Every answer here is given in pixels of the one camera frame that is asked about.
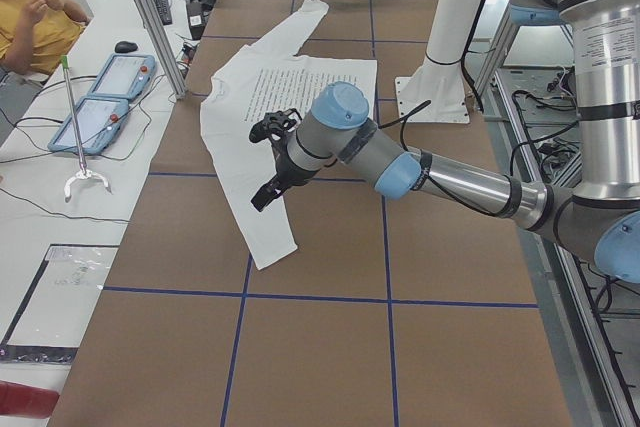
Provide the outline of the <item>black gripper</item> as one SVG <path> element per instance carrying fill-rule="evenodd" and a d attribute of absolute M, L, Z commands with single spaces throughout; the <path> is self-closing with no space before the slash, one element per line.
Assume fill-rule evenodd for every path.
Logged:
<path fill-rule="evenodd" d="M 286 143 L 276 142 L 272 145 L 275 155 L 276 175 L 270 182 L 263 184 L 251 198 L 251 204 L 262 212 L 276 198 L 292 188 L 306 185 L 315 175 L 315 171 L 309 171 L 299 167 L 290 158 Z"/>

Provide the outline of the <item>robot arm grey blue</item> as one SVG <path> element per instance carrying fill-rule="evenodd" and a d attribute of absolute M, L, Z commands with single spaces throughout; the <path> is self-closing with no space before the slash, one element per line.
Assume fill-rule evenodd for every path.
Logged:
<path fill-rule="evenodd" d="M 510 218 L 613 278 L 639 279 L 639 0 L 511 0 L 520 25 L 571 26 L 581 179 L 574 188 L 524 183 L 403 147 L 365 115 L 355 86 L 336 82 L 306 115 L 268 113 L 249 134 L 267 140 L 275 176 L 253 197 L 263 209 L 337 159 L 397 199 L 424 191 L 484 215 Z"/>

